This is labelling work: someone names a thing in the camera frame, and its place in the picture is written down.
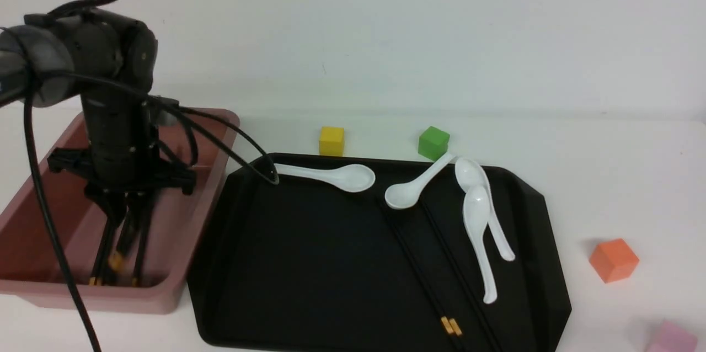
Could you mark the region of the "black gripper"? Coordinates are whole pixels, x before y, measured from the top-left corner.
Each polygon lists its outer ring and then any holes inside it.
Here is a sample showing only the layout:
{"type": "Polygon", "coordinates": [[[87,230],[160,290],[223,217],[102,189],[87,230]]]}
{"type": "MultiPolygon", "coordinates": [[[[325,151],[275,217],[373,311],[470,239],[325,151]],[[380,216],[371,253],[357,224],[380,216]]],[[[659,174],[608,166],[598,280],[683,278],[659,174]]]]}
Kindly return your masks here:
{"type": "Polygon", "coordinates": [[[161,189],[180,189],[191,195],[196,188],[196,173],[165,145],[128,153],[55,148],[47,162],[52,173],[65,170],[85,179],[85,196],[109,215],[123,213],[130,203],[161,189]]]}

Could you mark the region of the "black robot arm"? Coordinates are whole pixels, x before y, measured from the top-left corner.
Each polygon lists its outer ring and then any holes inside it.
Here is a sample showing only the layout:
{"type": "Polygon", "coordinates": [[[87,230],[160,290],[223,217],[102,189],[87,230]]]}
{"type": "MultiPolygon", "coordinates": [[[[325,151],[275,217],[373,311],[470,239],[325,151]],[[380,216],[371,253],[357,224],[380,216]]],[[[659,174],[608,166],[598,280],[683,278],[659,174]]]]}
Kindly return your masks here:
{"type": "Polygon", "coordinates": [[[156,36],[126,16],[26,15],[2,32],[2,106],[30,97],[46,108],[79,96],[88,147],[55,149],[50,171],[85,179],[112,204],[161,189],[190,195],[194,171],[159,151],[159,116],[172,104],[149,96],[156,55],[156,36]]]}

